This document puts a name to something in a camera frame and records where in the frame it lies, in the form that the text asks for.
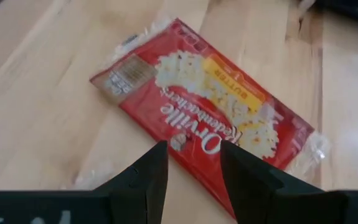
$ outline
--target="light wood grain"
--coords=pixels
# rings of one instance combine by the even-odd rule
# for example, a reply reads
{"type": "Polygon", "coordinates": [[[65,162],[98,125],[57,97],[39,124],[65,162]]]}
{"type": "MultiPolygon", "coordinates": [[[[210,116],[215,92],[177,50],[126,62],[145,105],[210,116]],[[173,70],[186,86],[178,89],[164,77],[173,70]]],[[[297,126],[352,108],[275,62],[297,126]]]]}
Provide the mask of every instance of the light wood grain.
{"type": "MultiPolygon", "coordinates": [[[[127,36],[166,16],[329,138],[314,184],[358,188],[358,23],[313,10],[300,20],[287,0],[17,0],[25,10],[9,2],[0,5],[0,189],[71,188],[78,177],[94,180],[93,170],[105,179],[155,143],[88,78],[127,36]],[[11,24],[12,15],[30,19],[11,24]]],[[[163,222],[234,223],[174,161],[163,222]]]]}

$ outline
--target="wooden table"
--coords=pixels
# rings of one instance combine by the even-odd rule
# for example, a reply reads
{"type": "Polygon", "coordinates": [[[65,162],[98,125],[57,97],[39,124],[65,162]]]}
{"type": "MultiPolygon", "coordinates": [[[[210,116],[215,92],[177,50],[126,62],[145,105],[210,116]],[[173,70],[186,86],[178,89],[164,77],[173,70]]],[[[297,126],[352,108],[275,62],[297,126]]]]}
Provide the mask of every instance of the wooden table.
{"type": "MultiPolygon", "coordinates": [[[[296,4],[4,1],[0,189],[69,188],[92,170],[115,175],[154,144],[88,78],[127,36],[166,15],[188,23],[331,140],[320,187],[358,189],[358,23],[313,11],[299,20],[296,4]]],[[[174,161],[163,222],[234,223],[174,161]]]]}

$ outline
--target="popcorn bag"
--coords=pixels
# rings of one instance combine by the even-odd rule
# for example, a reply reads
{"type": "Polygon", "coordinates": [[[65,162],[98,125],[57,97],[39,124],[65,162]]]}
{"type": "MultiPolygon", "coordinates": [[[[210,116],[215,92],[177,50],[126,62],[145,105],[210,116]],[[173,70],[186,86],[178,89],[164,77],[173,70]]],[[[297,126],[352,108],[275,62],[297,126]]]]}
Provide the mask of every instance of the popcorn bag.
{"type": "Polygon", "coordinates": [[[132,36],[90,81],[233,215],[220,168],[229,140],[300,179],[325,139],[179,19],[132,36]]]}

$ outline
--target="red packet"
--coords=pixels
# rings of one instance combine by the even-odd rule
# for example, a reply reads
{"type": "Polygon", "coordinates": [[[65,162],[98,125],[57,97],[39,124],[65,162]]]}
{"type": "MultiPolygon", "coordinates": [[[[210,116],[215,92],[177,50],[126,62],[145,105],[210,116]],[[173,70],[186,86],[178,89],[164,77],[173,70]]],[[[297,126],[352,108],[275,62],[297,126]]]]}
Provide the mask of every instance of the red packet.
{"type": "Polygon", "coordinates": [[[91,78],[233,215],[220,142],[285,169],[314,129],[179,19],[133,37],[91,78]]]}

